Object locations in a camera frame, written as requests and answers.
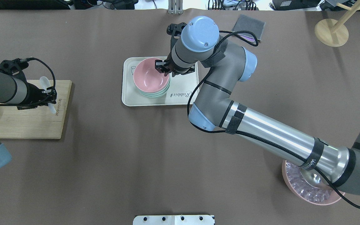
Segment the gray towel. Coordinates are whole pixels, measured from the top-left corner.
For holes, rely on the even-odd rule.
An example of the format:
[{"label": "gray towel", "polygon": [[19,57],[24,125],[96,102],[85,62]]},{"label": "gray towel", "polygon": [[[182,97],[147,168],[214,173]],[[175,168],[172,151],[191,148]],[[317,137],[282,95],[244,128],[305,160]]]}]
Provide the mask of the gray towel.
[{"label": "gray towel", "polygon": [[[262,40],[263,29],[265,28],[265,22],[248,17],[246,15],[240,15],[236,24],[233,27],[233,31],[248,30],[254,33],[258,40]],[[251,34],[241,33],[242,35],[253,38]]]}]

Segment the white tray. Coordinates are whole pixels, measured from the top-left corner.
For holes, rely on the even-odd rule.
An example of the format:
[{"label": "white tray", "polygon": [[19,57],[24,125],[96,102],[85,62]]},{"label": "white tray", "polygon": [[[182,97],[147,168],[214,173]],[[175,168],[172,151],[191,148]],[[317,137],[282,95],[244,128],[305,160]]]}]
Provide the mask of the white tray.
[{"label": "white tray", "polygon": [[[182,105],[187,104],[194,88],[198,85],[198,68],[195,72],[186,75],[170,77],[170,87],[166,94],[159,98],[150,98],[142,95],[133,80],[136,66],[149,57],[130,57],[123,64],[122,102],[126,106],[151,106],[151,105]],[[199,90],[192,97],[191,104],[195,101]]]}]

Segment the wooden cutting board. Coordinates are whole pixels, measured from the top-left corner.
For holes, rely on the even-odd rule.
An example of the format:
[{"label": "wooden cutting board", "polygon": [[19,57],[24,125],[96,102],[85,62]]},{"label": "wooden cutting board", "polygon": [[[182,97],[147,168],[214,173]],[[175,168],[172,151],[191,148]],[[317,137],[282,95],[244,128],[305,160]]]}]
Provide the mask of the wooden cutting board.
[{"label": "wooden cutting board", "polygon": [[[41,88],[39,80],[27,82]],[[56,114],[47,106],[18,110],[16,107],[0,107],[0,138],[60,139],[65,122],[72,82],[56,81]]]}]

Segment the gray robot arm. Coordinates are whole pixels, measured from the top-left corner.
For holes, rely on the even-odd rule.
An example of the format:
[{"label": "gray robot arm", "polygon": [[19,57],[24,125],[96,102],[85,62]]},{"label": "gray robot arm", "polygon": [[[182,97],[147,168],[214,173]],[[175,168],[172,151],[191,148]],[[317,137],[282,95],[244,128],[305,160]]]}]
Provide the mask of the gray robot arm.
[{"label": "gray robot arm", "polygon": [[[14,105],[18,109],[36,108],[48,103],[56,103],[54,86],[51,87],[52,91],[46,94],[43,89],[27,83],[22,69],[27,68],[28,61],[31,60],[40,61],[36,58],[27,58],[4,60],[0,64],[0,103]],[[10,162],[11,159],[8,150],[0,142],[0,168]]]},{"label": "gray robot arm", "polygon": [[219,50],[213,51],[219,39],[212,19],[196,17],[184,27],[165,60],[166,67],[178,74],[185,73],[197,61],[203,65],[209,60],[214,62],[206,63],[214,70],[193,103],[188,117],[191,123],[206,131],[220,127],[226,133],[241,135],[302,169],[320,169],[340,191],[360,195],[360,135],[352,148],[333,147],[232,101],[234,86],[251,76],[257,59],[244,47],[228,41],[218,48],[224,57],[215,60]]}]

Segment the metal bracket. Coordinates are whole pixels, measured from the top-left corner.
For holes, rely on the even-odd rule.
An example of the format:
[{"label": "metal bracket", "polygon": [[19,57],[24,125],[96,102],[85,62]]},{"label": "metal bracket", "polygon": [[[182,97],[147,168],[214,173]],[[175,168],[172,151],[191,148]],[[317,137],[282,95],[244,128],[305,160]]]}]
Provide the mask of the metal bracket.
[{"label": "metal bracket", "polygon": [[133,225],[214,225],[214,215],[146,215],[136,216]]},{"label": "metal bracket", "polygon": [[169,14],[183,14],[183,0],[169,0]]},{"label": "metal bracket", "polygon": [[16,79],[27,83],[26,76],[23,73],[23,70],[29,66],[29,63],[21,58],[14,60],[4,60],[0,64],[0,73],[12,76]]}]

